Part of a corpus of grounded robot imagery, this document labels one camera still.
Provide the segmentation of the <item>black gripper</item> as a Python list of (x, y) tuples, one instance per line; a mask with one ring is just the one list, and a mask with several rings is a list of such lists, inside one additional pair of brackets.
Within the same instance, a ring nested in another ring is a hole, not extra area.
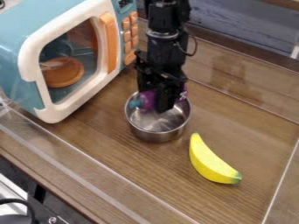
[(189, 48), (189, 33), (185, 30), (158, 32), (149, 30), (147, 51), (138, 50), (137, 83), (138, 90), (155, 91), (155, 109), (163, 113), (187, 99), (187, 77), (183, 71)]

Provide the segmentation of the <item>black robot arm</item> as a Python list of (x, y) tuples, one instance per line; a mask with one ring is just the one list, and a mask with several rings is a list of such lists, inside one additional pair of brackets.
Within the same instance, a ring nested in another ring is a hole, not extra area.
[(142, 107), (163, 113), (187, 98), (183, 65), (190, 56), (190, 35), (185, 25), (190, 20), (191, 5), (189, 0), (145, 0), (145, 7), (147, 51), (135, 51), (138, 91)]

